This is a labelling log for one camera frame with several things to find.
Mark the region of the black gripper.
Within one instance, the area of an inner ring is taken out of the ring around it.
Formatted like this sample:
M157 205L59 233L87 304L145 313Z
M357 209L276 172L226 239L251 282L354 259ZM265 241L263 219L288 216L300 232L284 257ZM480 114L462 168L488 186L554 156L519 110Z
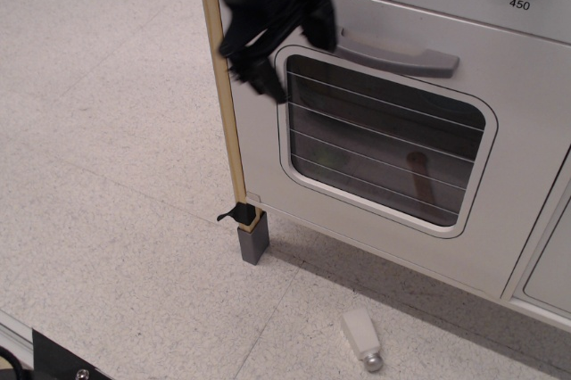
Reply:
M337 46L332 0L223 0L231 20L219 53L237 79L259 95L285 103L287 94L269 57L300 28L309 43L324 51Z

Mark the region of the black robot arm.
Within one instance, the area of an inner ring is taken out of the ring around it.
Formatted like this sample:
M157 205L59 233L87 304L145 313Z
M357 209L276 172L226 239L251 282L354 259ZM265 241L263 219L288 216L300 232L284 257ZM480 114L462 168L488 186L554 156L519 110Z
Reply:
M230 71L278 104L288 96L269 57L294 32L332 53L337 35L332 0L223 0L231 20L219 45Z

